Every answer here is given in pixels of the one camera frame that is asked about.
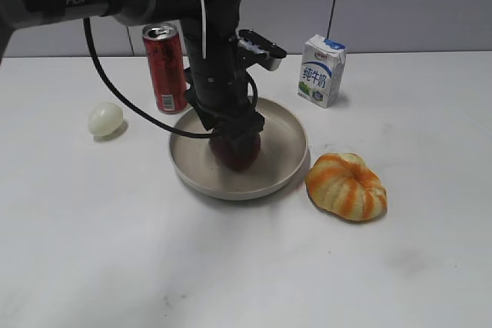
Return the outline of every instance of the egg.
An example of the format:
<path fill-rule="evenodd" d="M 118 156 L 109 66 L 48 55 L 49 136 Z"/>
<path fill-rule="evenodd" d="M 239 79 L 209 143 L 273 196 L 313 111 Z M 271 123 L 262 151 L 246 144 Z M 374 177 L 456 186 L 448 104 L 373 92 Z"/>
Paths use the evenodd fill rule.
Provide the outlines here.
<path fill-rule="evenodd" d="M 113 103 L 100 103 L 89 115 L 88 128 L 96 137 L 108 136 L 123 123 L 123 110 Z"/>

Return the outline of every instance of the milk carton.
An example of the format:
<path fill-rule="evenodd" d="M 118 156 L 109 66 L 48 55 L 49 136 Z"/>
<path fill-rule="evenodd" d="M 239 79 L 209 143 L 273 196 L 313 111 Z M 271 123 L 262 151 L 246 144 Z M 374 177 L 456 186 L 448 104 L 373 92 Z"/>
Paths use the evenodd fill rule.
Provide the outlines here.
<path fill-rule="evenodd" d="M 338 97 L 347 50 L 342 44 L 316 35 L 304 45 L 298 94 L 322 108 Z"/>

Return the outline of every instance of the soda can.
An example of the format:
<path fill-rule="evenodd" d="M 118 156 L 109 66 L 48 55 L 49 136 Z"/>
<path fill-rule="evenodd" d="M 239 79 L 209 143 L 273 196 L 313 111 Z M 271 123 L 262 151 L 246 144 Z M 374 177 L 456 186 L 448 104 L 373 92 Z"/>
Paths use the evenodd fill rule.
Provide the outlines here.
<path fill-rule="evenodd" d="M 178 113 L 188 105 L 179 32 L 170 23 L 160 23 L 142 33 L 157 106 L 164 113 Z"/>

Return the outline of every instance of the white table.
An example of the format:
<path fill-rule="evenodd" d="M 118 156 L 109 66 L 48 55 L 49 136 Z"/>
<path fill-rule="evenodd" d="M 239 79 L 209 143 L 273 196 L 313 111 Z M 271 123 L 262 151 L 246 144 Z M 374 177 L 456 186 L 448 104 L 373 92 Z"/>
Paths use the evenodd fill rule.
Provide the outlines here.
<path fill-rule="evenodd" d="M 159 114 L 144 58 L 104 58 Z M 261 95 L 304 123 L 314 160 L 354 151 L 387 187 L 382 220 L 316 210 L 299 181 L 247 204 L 183 185 L 168 134 L 114 98 L 87 58 L 0 68 L 0 327 L 492 326 L 492 52 L 350 55 L 340 101 L 296 95 L 300 57 L 254 68 Z"/>

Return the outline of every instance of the beige plate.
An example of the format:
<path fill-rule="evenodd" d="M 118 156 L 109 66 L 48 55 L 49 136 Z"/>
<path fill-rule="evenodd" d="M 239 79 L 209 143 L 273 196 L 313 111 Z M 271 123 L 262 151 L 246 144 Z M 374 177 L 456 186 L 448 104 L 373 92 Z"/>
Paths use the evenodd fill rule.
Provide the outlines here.
<path fill-rule="evenodd" d="M 246 171 L 223 167 L 212 154 L 208 140 L 171 135 L 169 151 L 178 176 L 195 190 L 224 200 L 250 200 L 280 190 L 296 174 L 308 153 L 301 122 L 279 104 L 260 98 L 257 110 L 265 117 L 261 152 Z M 176 124 L 180 130 L 202 133 L 194 110 Z"/>

